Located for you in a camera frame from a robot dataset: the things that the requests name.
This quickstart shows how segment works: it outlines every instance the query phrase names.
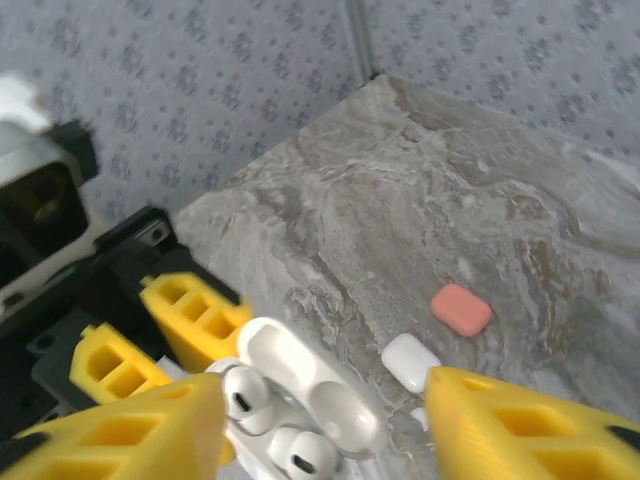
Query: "earbud charging case lid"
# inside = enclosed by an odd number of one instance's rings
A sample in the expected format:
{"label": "earbud charging case lid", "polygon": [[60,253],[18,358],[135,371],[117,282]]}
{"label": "earbud charging case lid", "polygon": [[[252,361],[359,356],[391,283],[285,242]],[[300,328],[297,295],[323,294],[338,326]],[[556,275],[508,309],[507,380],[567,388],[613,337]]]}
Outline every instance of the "earbud charging case lid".
{"label": "earbud charging case lid", "polygon": [[347,458],[364,459],[387,441],[386,419],[366,386],[329,352],[282,322],[259,317],[237,340],[240,360],[287,390]]}

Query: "orange eraser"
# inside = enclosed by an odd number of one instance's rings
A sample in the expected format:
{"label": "orange eraser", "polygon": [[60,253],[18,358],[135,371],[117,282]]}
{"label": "orange eraser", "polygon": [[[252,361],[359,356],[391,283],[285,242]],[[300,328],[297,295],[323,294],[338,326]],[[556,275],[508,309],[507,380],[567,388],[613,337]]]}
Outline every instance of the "orange eraser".
{"label": "orange eraser", "polygon": [[460,335],[472,337],[491,318],[491,307],[460,285],[445,285],[431,300],[431,311]]}

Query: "gray marble surface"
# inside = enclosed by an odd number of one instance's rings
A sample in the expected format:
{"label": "gray marble surface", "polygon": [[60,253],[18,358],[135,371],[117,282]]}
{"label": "gray marble surface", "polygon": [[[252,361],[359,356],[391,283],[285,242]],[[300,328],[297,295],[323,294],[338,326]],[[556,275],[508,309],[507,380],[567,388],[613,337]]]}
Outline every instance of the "gray marble surface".
{"label": "gray marble surface", "polygon": [[[427,480],[422,400],[379,355],[403,332],[444,364],[640,421],[638,166],[381,76],[177,228],[257,314],[307,330],[380,397],[389,449],[351,477]],[[450,282],[493,308],[475,338],[429,311]]]}

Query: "airpods case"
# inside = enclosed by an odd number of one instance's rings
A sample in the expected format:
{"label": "airpods case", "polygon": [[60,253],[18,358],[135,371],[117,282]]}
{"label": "airpods case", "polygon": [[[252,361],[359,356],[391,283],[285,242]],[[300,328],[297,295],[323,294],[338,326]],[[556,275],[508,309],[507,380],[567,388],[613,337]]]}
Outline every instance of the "airpods case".
{"label": "airpods case", "polygon": [[[296,446],[304,439],[296,439],[296,429],[328,440],[338,462],[369,458],[386,445],[386,417],[377,399],[321,346],[278,320],[260,317],[242,327],[237,351],[238,358],[222,359],[208,371],[224,377],[230,369],[246,365],[274,385],[273,423],[267,432],[251,435],[240,422],[228,419],[226,435],[241,463],[255,464],[273,479],[323,480],[334,476],[320,475],[318,468],[295,454],[296,448],[306,448]],[[287,456],[283,452],[288,446],[280,444],[289,437],[295,451]],[[287,461],[295,465],[284,466]]]}

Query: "airpods pro earbud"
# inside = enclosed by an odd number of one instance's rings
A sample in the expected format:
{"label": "airpods pro earbud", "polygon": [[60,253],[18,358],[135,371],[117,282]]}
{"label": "airpods pro earbud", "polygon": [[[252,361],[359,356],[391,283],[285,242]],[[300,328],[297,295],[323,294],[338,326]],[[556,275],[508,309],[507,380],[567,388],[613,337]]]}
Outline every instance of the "airpods pro earbud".
{"label": "airpods pro earbud", "polygon": [[274,421],[271,389],[253,368],[234,367],[223,379],[227,415],[250,435],[265,433]]}
{"label": "airpods pro earbud", "polygon": [[275,432],[268,454],[291,480],[327,480],[338,468],[338,452],[326,438],[294,427]]}

